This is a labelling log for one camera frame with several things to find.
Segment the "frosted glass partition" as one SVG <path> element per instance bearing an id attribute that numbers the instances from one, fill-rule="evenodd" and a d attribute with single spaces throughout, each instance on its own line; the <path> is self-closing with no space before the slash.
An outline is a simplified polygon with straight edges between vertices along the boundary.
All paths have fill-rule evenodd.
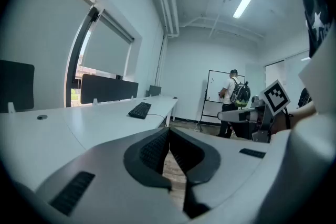
<path id="1" fill-rule="evenodd" d="M 309 61 L 309 52 L 304 51 L 265 66 L 265 85 L 268 87 L 278 80 L 290 99 L 289 108 L 295 109 L 298 107 L 301 92 L 304 89 L 304 85 L 299 78 L 299 73 Z"/>

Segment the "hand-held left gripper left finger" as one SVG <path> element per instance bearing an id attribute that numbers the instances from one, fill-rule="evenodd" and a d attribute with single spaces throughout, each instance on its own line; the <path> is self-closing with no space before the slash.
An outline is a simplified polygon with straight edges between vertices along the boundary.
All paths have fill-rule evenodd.
<path id="1" fill-rule="evenodd" d="M 189 218 L 162 175 L 168 151 L 168 128 L 105 142 L 51 174 L 36 195 L 61 223 L 183 224 Z"/>

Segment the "person's right forearm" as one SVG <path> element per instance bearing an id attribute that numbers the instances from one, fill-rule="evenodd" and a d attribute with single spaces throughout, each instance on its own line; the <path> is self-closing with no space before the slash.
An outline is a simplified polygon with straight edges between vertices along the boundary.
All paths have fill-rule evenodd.
<path id="1" fill-rule="evenodd" d="M 287 110 L 284 110 L 283 112 L 279 112 L 274 118 L 270 133 L 271 135 L 274 135 L 280 131 L 289 130 L 300 120 L 312 116 L 315 113 L 316 108 L 313 101 L 293 111 L 288 112 Z"/>

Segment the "grey roller blind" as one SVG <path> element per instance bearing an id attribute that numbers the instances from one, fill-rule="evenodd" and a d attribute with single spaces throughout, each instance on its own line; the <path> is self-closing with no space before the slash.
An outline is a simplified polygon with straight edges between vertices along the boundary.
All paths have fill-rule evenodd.
<path id="1" fill-rule="evenodd" d="M 124 76 L 133 38 L 107 16 L 99 14 L 86 44 L 81 65 Z"/>
<path id="2" fill-rule="evenodd" d="M 89 9 L 84 0 L 10 0 L 6 6 L 0 59 L 35 67 L 35 110 L 64 107 L 70 50 Z"/>

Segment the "black keyboard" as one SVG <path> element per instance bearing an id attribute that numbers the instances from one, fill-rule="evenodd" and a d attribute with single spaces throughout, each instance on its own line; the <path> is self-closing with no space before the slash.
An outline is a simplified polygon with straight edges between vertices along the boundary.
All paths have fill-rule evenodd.
<path id="1" fill-rule="evenodd" d="M 141 102 L 135 108 L 133 108 L 129 113 L 128 116 L 136 119 L 144 120 L 151 108 L 150 103 Z"/>

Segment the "white vertical pipe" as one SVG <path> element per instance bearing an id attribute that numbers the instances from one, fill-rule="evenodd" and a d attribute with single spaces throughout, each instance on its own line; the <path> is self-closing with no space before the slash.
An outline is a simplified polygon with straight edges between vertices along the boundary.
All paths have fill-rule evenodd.
<path id="1" fill-rule="evenodd" d="M 163 38 L 163 42 L 162 42 L 162 48 L 160 52 L 159 63 L 158 63 L 157 73 L 156 73 L 156 78 L 155 78 L 155 86 L 158 86 L 158 87 L 161 86 L 161 76 L 162 76 L 163 67 L 164 67 L 167 42 L 168 42 L 168 36 L 165 35 Z"/>

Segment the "whiteboard on stand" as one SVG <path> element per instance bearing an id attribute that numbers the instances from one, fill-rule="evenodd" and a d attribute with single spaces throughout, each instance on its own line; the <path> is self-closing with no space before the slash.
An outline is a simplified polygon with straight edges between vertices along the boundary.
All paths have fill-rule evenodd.
<path id="1" fill-rule="evenodd" d="M 219 93 L 224 83 L 229 79 L 229 74 L 229 72 L 208 71 L 201 116 L 197 123 L 199 128 L 202 128 L 202 125 L 205 124 L 221 124 L 217 114 L 222 111 L 224 99 L 219 97 Z"/>

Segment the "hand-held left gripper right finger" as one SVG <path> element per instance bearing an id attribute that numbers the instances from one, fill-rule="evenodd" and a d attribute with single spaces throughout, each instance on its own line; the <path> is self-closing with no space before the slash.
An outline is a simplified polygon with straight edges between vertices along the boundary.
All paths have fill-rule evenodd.
<path id="1" fill-rule="evenodd" d="M 183 210 L 170 214 L 171 224 L 257 224 L 265 194 L 247 183 L 268 147 L 171 128 L 170 151 L 186 177 Z"/>

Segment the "black star print t-shirt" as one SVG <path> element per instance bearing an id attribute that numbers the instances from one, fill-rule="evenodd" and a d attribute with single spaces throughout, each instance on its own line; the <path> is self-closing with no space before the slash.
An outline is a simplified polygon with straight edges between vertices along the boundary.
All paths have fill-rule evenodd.
<path id="1" fill-rule="evenodd" d="M 318 113 L 336 113 L 336 22 L 325 0 L 302 1 L 310 61 L 299 77 Z"/>

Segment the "dark window frame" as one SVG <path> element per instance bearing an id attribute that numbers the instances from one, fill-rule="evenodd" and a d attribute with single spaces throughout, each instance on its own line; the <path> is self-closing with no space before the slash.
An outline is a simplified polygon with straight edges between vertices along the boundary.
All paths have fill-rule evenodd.
<path id="1" fill-rule="evenodd" d="M 81 22 L 78 31 L 74 37 L 73 43 L 71 45 L 65 73 L 65 92 L 64 92 L 65 107 L 71 107 L 71 90 L 77 89 L 79 86 L 79 79 L 76 79 L 76 71 L 80 52 L 85 37 L 91 25 L 97 20 L 98 15 L 99 15 L 98 9 L 94 6 L 91 6 L 88 13 Z"/>

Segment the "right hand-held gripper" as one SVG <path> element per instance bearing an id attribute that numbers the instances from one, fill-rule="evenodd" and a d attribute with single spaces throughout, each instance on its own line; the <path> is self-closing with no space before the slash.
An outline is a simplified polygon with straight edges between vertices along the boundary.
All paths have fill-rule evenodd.
<path id="1" fill-rule="evenodd" d="M 291 114 L 287 110 L 289 103 L 290 99 L 283 86 L 276 80 L 259 95 L 251 98 L 249 109 L 218 112 L 217 118 L 231 122 L 233 132 L 238 138 L 269 143 L 276 116 L 283 114 L 285 125 L 290 128 Z"/>

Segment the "black desk divider panel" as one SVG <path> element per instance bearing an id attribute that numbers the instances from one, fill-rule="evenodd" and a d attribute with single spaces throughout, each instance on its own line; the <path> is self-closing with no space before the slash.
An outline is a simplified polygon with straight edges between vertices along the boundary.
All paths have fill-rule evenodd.
<path id="1" fill-rule="evenodd" d="M 161 95 L 161 87 L 159 86 L 154 86 L 150 85 L 149 87 L 149 96 L 154 97 L 154 96 L 160 96 Z"/>
<path id="2" fill-rule="evenodd" d="M 0 113 L 9 103 L 19 111 L 34 108 L 34 72 L 33 65 L 0 60 Z"/>
<path id="3" fill-rule="evenodd" d="M 81 83 L 81 104 L 111 102 L 137 97 L 139 84 L 136 82 L 84 74 Z"/>

